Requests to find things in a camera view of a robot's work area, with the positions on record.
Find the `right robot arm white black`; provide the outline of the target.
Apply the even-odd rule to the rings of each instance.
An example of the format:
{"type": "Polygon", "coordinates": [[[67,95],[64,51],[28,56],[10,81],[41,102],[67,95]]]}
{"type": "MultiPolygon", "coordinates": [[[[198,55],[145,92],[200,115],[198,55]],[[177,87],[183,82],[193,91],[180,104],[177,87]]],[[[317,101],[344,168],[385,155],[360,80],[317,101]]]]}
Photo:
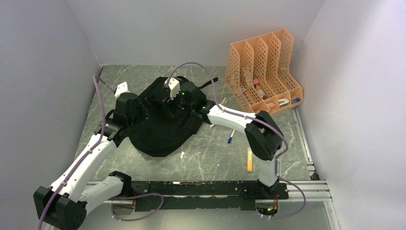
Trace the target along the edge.
{"type": "Polygon", "coordinates": [[[171,78],[165,80],[163,85],[169,93],[169,101],[181,109],[201,115],[208,124],[245,134],[253,154],[259,160],[259,194],[263,198],[271,198],[280,181],[276,159],[284,152],[282,145],[287,144],[271,116],[265,111],[245,113],[207,100],[205,94],[190,81],[181,82],[180,79],[171,78]]]}

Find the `yellow highlighter marker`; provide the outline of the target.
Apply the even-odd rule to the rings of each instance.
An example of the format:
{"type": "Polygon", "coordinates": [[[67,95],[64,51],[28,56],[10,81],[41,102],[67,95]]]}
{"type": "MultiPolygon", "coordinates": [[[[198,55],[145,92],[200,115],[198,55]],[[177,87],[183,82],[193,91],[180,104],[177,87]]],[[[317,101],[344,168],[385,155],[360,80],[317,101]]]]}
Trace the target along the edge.
{"type": "Polygon", "coordinates": [[[247,149],[247,172],[253,172],[253,152],[251,148],[247,149]]]}

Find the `black student backpack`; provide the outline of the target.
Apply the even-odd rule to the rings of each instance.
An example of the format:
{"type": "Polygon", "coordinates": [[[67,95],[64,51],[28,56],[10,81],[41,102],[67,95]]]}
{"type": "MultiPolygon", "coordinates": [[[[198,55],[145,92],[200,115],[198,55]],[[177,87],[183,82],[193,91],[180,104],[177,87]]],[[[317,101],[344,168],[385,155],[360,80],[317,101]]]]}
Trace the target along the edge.
{"type": "MultiPolygon", "coordinates": [[[[176,78],[181,82],[189,81],[183,76],[176,78]]],[[[140,123],[134,134],[129,136],[137,150],[152,157],[170,155],[196,134],[205,123],[203,117],[195,113],[187,118],[168,116],[169,93],[163,85],[165,80],[165,77],[158,77],[139,95],[147,110],[147,119],[140,123]]],[[[198,88],[202,91],[211,84],[210,80],[198,88]]]]}

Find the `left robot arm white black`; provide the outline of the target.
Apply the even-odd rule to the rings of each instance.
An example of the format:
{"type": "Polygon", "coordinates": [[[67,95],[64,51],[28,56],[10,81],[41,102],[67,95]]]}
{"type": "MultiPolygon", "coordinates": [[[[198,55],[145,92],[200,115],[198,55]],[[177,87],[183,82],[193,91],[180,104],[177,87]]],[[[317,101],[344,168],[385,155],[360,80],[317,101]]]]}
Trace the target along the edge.
{"type": "Polygon", "coordinates": [[[102,114],[99,128],[69,168],[49,187],[40,186],[35,191],[39,230],[77,230],[86,215],[104,201],[133,195],[132,178],[118,171],[85,188],[104,160],[133,133],[135,122],[146,117],[140,99],[131,92],[117,94],[115,109],[102,114]]]}

